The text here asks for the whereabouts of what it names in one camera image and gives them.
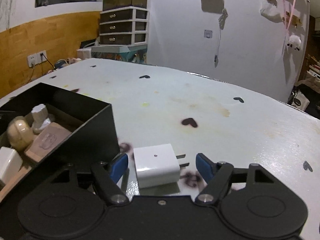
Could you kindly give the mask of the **black storage box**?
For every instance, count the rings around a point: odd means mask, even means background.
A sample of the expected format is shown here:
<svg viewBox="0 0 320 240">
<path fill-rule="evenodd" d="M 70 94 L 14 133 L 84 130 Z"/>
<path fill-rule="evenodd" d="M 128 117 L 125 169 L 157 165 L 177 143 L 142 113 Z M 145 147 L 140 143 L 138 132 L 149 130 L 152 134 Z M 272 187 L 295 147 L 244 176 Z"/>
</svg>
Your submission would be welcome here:
<svg viewBox="0 0 320 240">
<path fill-rule="evenodd" d="M 71 132 L 39 163 L 28 158 L 24 150 L 21 170 L 1 190 L 1 201 L 22 196 L 52 172 L 72 165 L 80 172 L 88 171 L 92 163 L 109 162 L 119 152 L 112 106 L 59 87 L 38 83 L 13 96 L 1 106 L 1 145 L 8 146 L 7 127 L 11 120 L 23 116 L 33 123 L 32 109 L 46 105 L 55 123 Z"/>
</svg>

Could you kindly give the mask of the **white plug adapter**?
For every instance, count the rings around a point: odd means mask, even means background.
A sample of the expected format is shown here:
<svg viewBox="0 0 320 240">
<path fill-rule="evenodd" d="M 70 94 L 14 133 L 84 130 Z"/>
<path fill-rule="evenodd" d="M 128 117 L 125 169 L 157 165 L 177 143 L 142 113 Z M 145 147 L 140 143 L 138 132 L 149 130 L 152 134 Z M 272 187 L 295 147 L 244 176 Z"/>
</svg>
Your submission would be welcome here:
<svg viewBox="0 0 320 240">
<path fill-rule="evenodd" d="M 181 169 L 190 164 L 184 154 L 175 154 L 171 144 L 135 148 L 133 157 L 140 189 L 176 183 Z"/>
</svg>

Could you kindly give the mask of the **wooden square coaster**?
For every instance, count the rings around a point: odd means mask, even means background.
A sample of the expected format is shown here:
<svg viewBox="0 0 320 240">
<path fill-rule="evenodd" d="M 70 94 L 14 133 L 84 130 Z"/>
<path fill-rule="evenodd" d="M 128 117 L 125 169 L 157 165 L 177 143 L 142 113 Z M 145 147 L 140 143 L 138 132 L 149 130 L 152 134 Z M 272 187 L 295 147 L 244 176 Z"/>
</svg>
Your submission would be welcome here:
<svg viewBox="0 0 320 240">
<path fill-rule="evenodd" d="M 24 153 L 32 161 L 39 163 L 69 135 L 71 135 L 69 130 L 53 122 L 35 137 L 31 145 L 24 150 Z"/>
</svg>

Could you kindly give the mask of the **white cube charger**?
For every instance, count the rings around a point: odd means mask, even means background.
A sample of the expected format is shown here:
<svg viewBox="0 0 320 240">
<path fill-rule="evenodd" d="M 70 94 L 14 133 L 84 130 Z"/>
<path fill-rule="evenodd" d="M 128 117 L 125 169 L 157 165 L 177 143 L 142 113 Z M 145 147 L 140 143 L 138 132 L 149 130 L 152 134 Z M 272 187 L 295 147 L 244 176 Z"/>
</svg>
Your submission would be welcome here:
<svg viewBox="0 0 320 240">
<path fill-rule="evenodd" d="M 23 160 L 14 148 L 1 147 L 0 150 L 0 181 L 1 187 L 19 172 Z"/>
</svg>

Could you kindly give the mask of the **white knob suction holder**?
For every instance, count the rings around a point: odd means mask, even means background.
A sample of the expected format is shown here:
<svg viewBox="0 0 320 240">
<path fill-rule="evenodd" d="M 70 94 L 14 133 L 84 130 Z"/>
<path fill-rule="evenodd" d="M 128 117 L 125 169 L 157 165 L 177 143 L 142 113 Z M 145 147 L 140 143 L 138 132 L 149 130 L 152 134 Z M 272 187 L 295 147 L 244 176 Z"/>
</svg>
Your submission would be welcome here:
<svg viewBox="0 0 320 240">
<path fill-rule="evenodd" d="M 55 121 L 55 116 L 48 113 L 46 105 L 40 104 L 35 106 L 31 115 L 33 117 L 32 130 L 34 134 L 40 134 L 46 127 Z"/>
</svg>

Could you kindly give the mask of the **gold oval case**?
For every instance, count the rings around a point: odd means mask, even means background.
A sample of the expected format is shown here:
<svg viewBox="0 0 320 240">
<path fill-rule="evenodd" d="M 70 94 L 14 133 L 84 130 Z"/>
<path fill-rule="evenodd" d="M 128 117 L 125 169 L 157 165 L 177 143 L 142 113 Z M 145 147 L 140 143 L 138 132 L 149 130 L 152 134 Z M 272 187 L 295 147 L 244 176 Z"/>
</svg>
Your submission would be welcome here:
<svg viewBox="0 0 320 240">
<path fill-rule="evenodd" d="M 8 125 L 8 140 L 16 151 L 22 151 L 33 142 L 33 130 L 23 116 L 17 116 Z"/>
</svg>

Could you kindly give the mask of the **teal patterned cabinet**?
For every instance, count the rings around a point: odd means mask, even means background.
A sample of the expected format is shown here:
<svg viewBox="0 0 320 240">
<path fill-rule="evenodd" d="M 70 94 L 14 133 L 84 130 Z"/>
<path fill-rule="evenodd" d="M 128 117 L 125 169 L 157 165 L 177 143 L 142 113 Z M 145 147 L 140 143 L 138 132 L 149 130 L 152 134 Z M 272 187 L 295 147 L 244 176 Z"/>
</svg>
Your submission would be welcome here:
<svg viewBox="0 0 320 240">
<path fill-rule="evenodd" d="M 93 46 L 91 58 L 110 59 L 116 61 L 146 64 L 147 62 L 146 44 L 137 46 Z"/>
</svg>

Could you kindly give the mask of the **pile of plush toys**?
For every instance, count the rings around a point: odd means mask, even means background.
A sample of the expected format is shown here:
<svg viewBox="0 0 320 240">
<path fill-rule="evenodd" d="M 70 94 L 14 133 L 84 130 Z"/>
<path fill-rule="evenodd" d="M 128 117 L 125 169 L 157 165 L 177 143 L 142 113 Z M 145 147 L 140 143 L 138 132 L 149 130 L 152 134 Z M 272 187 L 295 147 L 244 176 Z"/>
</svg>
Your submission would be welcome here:
<svg viewBox="0 0 320 240">
<path fill-rule="evenodd" d="M 80 58 L 67 58 L 66 60 L 65 59 L 60 59 L 60 60 L 55 62 L 54 67 L 55 67 L 55 69 L 60 69 L 60 68 L 63 68 L 63 67 L 67 67 L 70 64 L 77 63 L 79 61 L 82 61 L 82 59 L 80 59 Z"/>
</svg>

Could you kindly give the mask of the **white drawer cabinet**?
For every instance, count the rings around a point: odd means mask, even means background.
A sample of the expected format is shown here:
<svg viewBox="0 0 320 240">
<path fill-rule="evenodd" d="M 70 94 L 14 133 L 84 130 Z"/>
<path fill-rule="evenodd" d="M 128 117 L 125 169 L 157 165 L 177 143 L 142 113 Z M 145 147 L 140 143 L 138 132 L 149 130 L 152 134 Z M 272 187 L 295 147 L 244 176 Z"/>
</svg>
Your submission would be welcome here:
<svg viewBox="0 0 320 240">
<path fill-rule="evenodd" d="M 100 13 L 99 38 L 105 46 L 137 46 L 147 44 L 149 11 L 128 6 Z"/>
</svg>

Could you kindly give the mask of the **white wall socket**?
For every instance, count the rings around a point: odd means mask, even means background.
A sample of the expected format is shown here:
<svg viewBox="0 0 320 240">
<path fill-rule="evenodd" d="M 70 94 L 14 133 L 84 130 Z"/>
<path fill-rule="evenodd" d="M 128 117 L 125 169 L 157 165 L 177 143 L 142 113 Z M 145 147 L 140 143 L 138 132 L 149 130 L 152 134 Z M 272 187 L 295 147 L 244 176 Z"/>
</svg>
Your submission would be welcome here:
<svg viewBox="0 0 320 240">
<path fill-rule="evenodd" d="M 29 68 L 32 68 L 46 61 L 47 61 L 47 53 L 45 50 L 27 56 L 27 63 Z"/>
</svg>

